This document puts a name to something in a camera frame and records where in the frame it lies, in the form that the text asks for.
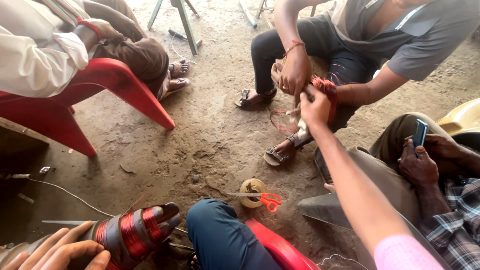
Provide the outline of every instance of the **person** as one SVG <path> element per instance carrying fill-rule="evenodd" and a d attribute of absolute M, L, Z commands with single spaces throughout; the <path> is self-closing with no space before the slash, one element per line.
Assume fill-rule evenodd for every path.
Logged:
<path fill-rule="evenodd" d="M 336 132 L 360 106 L 381 100 L 408 80 L 424 80 L 480 25 L 477 0 L 339 0 L 323 14 L 297 22 L 300 10 L 324 2 L 276 2 L 276 29 L 251 45 L 255 89 L 236 95 L 237 105 L 271 102 L 276 88 L 270 69 L 284 54 L 278 86 L 298 103 L 312 76 L 308 56 L 317 56 L 329 62 L 328 78 L 337 85 L 339 106 L 330 126 Z M 270 165 L 292 160 L 311 141 L 311 136 L 300 140 L 292 134 L 274 147 L 276 154 L 267 151 L 278 162 L 265 160 Z"/>
<path fill-rule="evenodd" d="M 379 270 L 431 269 L 440 264 L 425 250 L 395 208 L 349 157 L 327 127 L 330 102 L 313 86 L 300 95 L 301 116 L 317 140 L 348 221 Z M 250 228 L 227 203 L 205 198 L 187 213 L 188 237 L 196 258 L 193 270 L 280 269 Z"/>
<path fill-rule="evenodd" d="M 20 253 L 2 270 L 64 270 L 72 259 L 83 255 L 94 256 L 85 270 L 105 270 L 110 261 L 110 252 L 92 240 L 76 242 L 90 227 L 92 222 L 87 221 L 71 230 L 60 229 L 32 254 L 28 251 Z"/>
<path fill-rule="evenodd" d="M 417 119 L 428 124 L 428 131 L 424 146 L 414 148 Z M 322 153 L 315 150 L 319 170 Z M 453 270 L 480 269 L 477 152 L 457 144 L 428 116 L 408 112 L 394 119 L 370 149 L 357 146 L 348 153 Z M 330 178 L 328 171 L 321 173 Z M 336 191 L 336 185 L 324 185 Z"/>
<path fill-rule="evenodd" d="M 105 42 L 99 44 L 100 38 Z M 169 63 L 163 46 L 141 30 L 124 0 L 0 0 L 1 91 L 57 95 L 91 58 L 124 62 L 158 100 L 189 83 L 182 77 L 190 63 Z"/>

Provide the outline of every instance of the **orange scissor handle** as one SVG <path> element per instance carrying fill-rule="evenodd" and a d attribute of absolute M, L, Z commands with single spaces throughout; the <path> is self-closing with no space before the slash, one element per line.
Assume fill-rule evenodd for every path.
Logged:
<path fill-rule="evenodd" d="M 267 198 L 267 196 L 273 196 L 278 200 L 275 200 L 273 198 Z M 282 204 L 282 198 L 271 193 L 262 193 L 262 196 L 260 197 L 260 201 L 263 202 L 265 205 L 267 205 L 267 209 L 272 213 L 276 211 L 277 205 Z"/>

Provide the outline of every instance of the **scissors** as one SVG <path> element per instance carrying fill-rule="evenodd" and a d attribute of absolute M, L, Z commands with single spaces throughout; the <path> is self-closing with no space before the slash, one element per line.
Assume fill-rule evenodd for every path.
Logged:
<path fill-rule="evenodd" d="M 282 198 L 271 193 L 228 193 L 228 195 L 259 198 L 260 201 L 263 202 L 267 206 L 267 209 L 272 213 L 276 211 L 277 205 L 282 204 Z M 276 197 L 278 200 L 267 198 L 267 196 Z"/>

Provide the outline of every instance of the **red plastic chair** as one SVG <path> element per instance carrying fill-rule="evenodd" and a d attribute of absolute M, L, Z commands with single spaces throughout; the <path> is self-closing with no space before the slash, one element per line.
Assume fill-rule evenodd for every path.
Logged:
<path fill-rule="evenodd" d="M 91 59 L 60 94 L 50 98 L 27 98 L 0 91 L 0 117 L 92 157 L 96 151 L 73 118 L 71 106 L 105 88 L 167 130 L 175 127 L 152 92 L 130 68 L 109 58 Z"/>
<path fill-rule="evenodd" d="M 283 270 L 321 270 L 280 235 L 261 225 L 254 218 L 245 222 L 260 243 Z"/>

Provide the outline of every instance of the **smartphone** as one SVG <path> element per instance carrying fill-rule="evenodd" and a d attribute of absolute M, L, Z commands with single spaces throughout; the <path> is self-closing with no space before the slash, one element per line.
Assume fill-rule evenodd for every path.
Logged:
<path fill-rule="evenodd" d="M 425 141 L 425 135 L 427 134 L 428 125 L 420 120 L 417 119 L 415 124 L 415 130 L 413 131 L 413 147 L 417 148 L 417 146 L 423 146 L 423 142 Z"/>

